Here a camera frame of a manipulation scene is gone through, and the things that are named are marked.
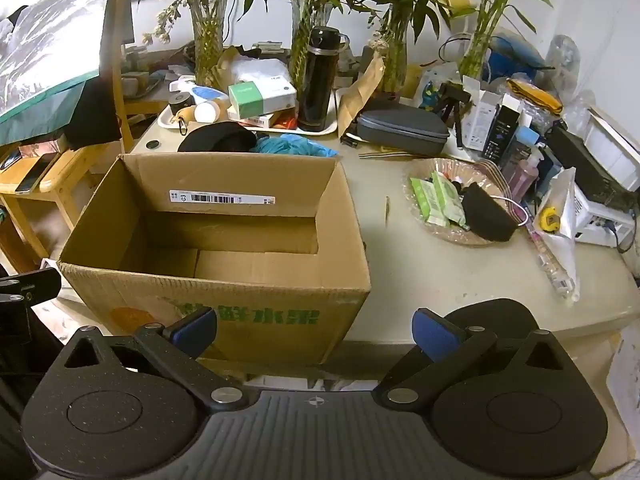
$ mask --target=barcode label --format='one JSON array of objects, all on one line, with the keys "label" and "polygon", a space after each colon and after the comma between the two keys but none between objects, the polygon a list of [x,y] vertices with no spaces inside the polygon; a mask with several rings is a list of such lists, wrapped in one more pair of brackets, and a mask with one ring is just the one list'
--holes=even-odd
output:
[{"label": "barcode label", "polygon": [[233,193],[212,193],[207,191],[169,191],[171,202],[212,203],[212,204],[275,204],[274,196],[240,195]]}]

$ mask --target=metal screw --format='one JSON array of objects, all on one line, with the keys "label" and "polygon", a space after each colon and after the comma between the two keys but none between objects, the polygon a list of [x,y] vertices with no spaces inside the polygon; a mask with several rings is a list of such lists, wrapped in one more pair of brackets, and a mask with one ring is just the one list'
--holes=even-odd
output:
[{"label": "metal screw", "polygon": [[411,404],[418,400],[418,393],[409,388],[394,388],[386,394],[386,398],[396,404]]},{"label": "metal screw", "polygon": [[220,404],[229,404],[230,402],[238,402],[238,400],[242,399],[242,392],[237,388],[226,386],[225,388],[213,390],[211,398]]}]

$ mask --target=glass vase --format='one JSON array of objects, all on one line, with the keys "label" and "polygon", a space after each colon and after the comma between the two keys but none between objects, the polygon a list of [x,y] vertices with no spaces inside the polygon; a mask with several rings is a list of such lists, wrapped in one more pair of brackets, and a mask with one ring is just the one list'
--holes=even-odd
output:
[{"label": "glass vase", "polygon": [[311,30],[314,27],[325,27],[329,23],[334,5],[325,4],[318,0],[289,0],[291,2],[291,57],[289,59],[289,73],[293,86],[300,91],[305,78],[306,46],[309,43]]},{"label": "glass vase", "polygon": [[491,35],[475,32],[471,38],[465,57],[462,58],[458,65],[460,75],[466,75],[472,79],[482,79],[482,66],[484,65],[484,56],[489,49],[491,43]]},{"label": "glass vase", "polygon": [[196,83],[223,90],[216,66],[222,55],[227,0],[211,0],[209,9],[199,0],[189,0],[195,42]]},{"label": "glass vase", "polygon": [[378,93],[390,100],[398,100],[406,76],[406,32],[409,16],[402,9],[391,6],[380,29],[380,54],[385,60],[385,73],[378,85]]}]

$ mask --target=floor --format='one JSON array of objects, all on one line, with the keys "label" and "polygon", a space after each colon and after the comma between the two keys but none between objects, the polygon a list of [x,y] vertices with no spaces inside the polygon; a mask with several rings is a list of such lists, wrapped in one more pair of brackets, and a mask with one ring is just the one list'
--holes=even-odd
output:
[{"label": "floor", "polygon": [[[84,182],[81,183],[74,193],[77,206],[84,207],[91,197],[92,190]],[[24,200],[24,210],[44,246],[50,250],[51,260],[54,264],[66,238],[69,236],[69,229],[64,223],[62,216],[55,205],[48,202],[34,202]],[[0,264],[8,272],[14,272],[7,262],[4,254],[0,253]],[[49,329],[63,342],[84,324],[93,324],[91,320],[78,314],[78,311],[86,309],[75,292],[63,283],[60,295],[55,300],[47,301],[33,307],[38,317],[49,327]],[[589,381],[596,396],[606,410],[609,419],[609,434],[607,441],[598,457],[593,472],[602,475],[612,469],[618,468],[635,456],[625,428],[620,420],[613,404],[613,400],[606,387],[606,376],[609,370],[613,352],[617,347],[615,333],[603,333],[595,336],[576,338],[562,342],[577,367]],[[323,388],[344,386],[338,384],[322,384],[316,381],[294,380],[290,378],[259,377],[251,381],[253,386],[270,388],[295,388],[321,390]],[[371,381],[358,381],[349,383],[348,389],[371,389],[375,383]]]}]

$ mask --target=black bottle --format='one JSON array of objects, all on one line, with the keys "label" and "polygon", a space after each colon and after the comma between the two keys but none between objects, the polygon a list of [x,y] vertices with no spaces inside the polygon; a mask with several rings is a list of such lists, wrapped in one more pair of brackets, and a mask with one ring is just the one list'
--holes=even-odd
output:
[{"label": "black bottle", "polygon": [[[340,46],[340,38],[345,43]],[[349,38],[336,28],[315,27],[311,31],[306,53],[306,70],[299,92],[298,126],[307,132],[324,130],[329,99],[341,51],[349,46]]]}]

